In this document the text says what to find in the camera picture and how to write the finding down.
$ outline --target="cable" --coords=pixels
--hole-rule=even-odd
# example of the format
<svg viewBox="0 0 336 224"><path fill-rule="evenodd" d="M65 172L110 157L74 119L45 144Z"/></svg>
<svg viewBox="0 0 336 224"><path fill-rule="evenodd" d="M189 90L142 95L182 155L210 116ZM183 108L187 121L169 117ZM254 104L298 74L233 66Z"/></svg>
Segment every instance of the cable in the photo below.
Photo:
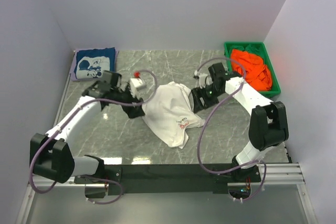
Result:
<svg viewBox="0 0 336 224"><path fill-rule="evenodd" d="M109 99L104 99L104 98L98 98L98 99L93 99L93 100L90 100L88 102L85 102L81 105L81 107L85 107L86 105L90 104L90 103L93 103L93 102L108 102L108 103L113 103L113 104L117 104L117 105L121 105L121 106L127 106L127 107L134 107L134 106L141 106L147 102L149 102L150 100L153 99L155 93L156 93L156 90L157 88L159 87L158 86L158 83L157 83L157 78L156 76L154 75L153 72L149 71L149 70L140 70L139 72L147 72L149 73L153 79L154 79L154 92L152 93L152 95L145 101L143 102L138 102L138 103L124 103L124 102L118 102L118 101L113 101L113 100L109 100ZM57 130L53 135L51 135L47 141L38 149L38 151L35 153L33 159L31 160L31 164L30 164L30 167L29 167L29 183L30 183L30 186L31 188L39 193L39 194L45 194L47 192L49 192L50 190L52 190L52 188L55 186L56 184L56 181L53 182L53 184L46 190L40 190L38 189L35 184L34 184L34 181L33 181L33 173L34 173L34 166L35 166L35 163L37 161L37 158L38 156L41 154L41 152L43 151L43 149L59 134L61 133L61 131L67 126L67 124L76 116L76 114L81 110L81 108L77 108L73 114L71 114L69 116L69 118L60 126L59 130Z"/></svg>
<svg viewBox="0 0 336 224"><path fill-rule="evenodd" d="M216 58L213 58L213 59L210 59L210 60L207 60L206 62L204 62L203 64L201 64L198 69L197 69L197 72L200 71L201 67L203 67L205 64L207 64L208 62L210 61L213 61L213 60L229 60L231 62L234 62L236 64L238 64L242 71L243 71L243 80L245 79L246 77L246 70L245 68L243 67L242 64L240 64L238 61L236 60L233 60L233 59L230 59L230 58L227 58L227 57L216 57ZM246 166L246 165L251 165L251 164L258 164L258 163L263 163L263 165L265 166L265 172L264 172L264 177L263 179L261 180L261 183L260 183L260 186L259 188L256 190L255 193L253 193L253 195L251 195L250 197L248 197L247 199L251 199L253 198L262 188L264 182L265 182L265 178L266 178L266 163L263 162L263 161L258 161L258 160L254 160L254 161L249 161L247 163L244 163L244 164L241 164L241 165L238 165L236 167L233 167L231 169L227 169L227 170L220 170L220 171L213 171L213 170L209 170L208 168L206 168L204 166L204 164L202 163L202 160L201 160L201 154L200 154L200 149L201 149L201 141L202 141L202 137L203 137L203 134L204 134L204 131L205 131L205 128L207 127L211 117L213 116L213 114L217 111L217 109L223 105L225 102L227 102L229 99L231 99L236 93L238 93L242 88L243 88L243 85L244 85L244 81L242 81L240 83L240 86L237 90L235 90L233 93L231 93L230 95L228 95L226 98L224 98L223 100L221 100L213 109L212 111L210 112L209 116L206 118L205 120L205 123L202 127L202 130L201 130L201 133L199 134L199 137L198 137L198 141L197 141L197 149L196 149L196 152L197 152L197 159L198 159L198 163L199 165L201 166L201 168L203 170L205 170L206 172L208 173L211 173L211 174L224 174L224 173L230 173L234 170L237 170L239 168L242 168L243 166Z"/></svg>
<svg viewBox="0 0 336 224"><path fill-rule="evenodd" d="M119 195L113 199L113 200L110 200L110 201L106 201L106 202L99 202L99 201L94 201L93 199L87 199L89 202L92 202L93 204L97 204L97 205L108 205L108 204L111 204L113 202L116 202L118 199L121 198L121 196L124 194L124 189L122 187L122 185L116 181L113 181L113 180L109 180L109 179L103 179L103 178L94 178L94 177L91 177L91 176L88 176L88 175L82 175L81 177L83 178L88 178L88 179L95 179L95 180L98 180L98 181L102 181L102 182L106 182L108 184L115 184L117 186L119 186L120 188L120 193Z"/></svg>

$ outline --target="tabletop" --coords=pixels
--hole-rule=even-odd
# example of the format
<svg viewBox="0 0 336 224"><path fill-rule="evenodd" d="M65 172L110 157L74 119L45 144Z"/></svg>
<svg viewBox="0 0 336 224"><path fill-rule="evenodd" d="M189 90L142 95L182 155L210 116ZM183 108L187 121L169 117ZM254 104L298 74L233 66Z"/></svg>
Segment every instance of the tabletop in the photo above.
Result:
<svg viewBox="0 0 336 224"><path fill-rule="evenodd" d="M125 50L117 58L117 72L127 81L135 71L148 69L154 72L159 85L171 81L190 89L196 86L194 71L204 61L220 57L221 50ZM201 72L208 73L205 65ZM154 83L149 74L142 78L147 90L141 93L146 99ZM78 102L83 90L94 81L70 81L62 102L61 120ZM203 119L212 108L197 113ZM221 106L211 118L201 143L204 163L231 163L248 142L250 116L234 99ZM142 118L128 119L118 105L109 105L82 129L71 149L73 156L86 154L107 158L109 164L193 164L197 163L196 146L201 128L186 129L189 140L183 149L169 148L145 124ZM281 144L266 154L267 163L288 163L287 151Z"/></svg>

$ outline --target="white wall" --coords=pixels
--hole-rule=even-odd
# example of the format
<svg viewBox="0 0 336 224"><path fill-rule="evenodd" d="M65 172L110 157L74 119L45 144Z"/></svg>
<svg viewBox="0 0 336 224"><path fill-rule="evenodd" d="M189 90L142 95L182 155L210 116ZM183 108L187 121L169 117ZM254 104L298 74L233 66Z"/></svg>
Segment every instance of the white wall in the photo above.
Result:
<svg viewBox="0 0 336 224"><path fill-rule="evenodd" d="M265 44L287 108L299 161L320 223L335 223L336 0L286 0Z"/></svg>
<svg viewBox="0 0 336 224"><path fill-rule="evenodd" d="M0 0L0 219L14 223L29 140L53 124L71 50L43 0Z"/></svg>
<svg viewBox="0 0 336 224"><path fill-rule="evenodd" d="M74 48L222 49L263 41L285 0L48 0Z"/></svg>

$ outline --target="white cloth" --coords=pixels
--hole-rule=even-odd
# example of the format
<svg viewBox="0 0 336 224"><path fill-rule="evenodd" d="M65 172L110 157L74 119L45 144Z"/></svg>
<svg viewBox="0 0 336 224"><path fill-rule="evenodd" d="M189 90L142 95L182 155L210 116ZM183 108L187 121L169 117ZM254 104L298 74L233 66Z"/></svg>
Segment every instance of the white cloth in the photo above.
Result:
<svg viewBox="0 0 336 224"><path fill-rule="evenodd" d="M182 149L189 139L185 129L204 125L204 120L192 112L190 92L185 85L170 82L160 85L153 99L142 106L143 120L169 147Z"/></svg>

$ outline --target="folded clothing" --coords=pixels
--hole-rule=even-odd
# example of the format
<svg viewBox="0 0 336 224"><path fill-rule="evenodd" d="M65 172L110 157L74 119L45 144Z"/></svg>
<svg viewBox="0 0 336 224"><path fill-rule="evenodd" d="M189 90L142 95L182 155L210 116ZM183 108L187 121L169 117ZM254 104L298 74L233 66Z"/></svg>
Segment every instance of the folded clothing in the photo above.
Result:
<svg viewBox="0 0 336 224"><path fill-rule="evenodd" d="M115 71L115 48L76 50L70 68L71 80L100 78L104 70Z"/></svg>
<svg viewBox="0 0 336 224"><path fill-rule="evenodd" d="M251 51L258 52L252 47L246 47L245 51L234 48L230 57L243 65L246 70L246 81L251 87L257 91L269 91L272 88L272 75L262 57L251 53ZM243 75L243 70L238 64L231 62L231 65L232 70Z"/></svg>
<svg viewBox="0 0 336 224"><path fill-rule="evenodd" d="M153 99L142 106L143 120L169 147L182 149L189 139L185 130L204 125L204 120L192 112L190 92L185 85L170 82L160 85Z"/></svg>

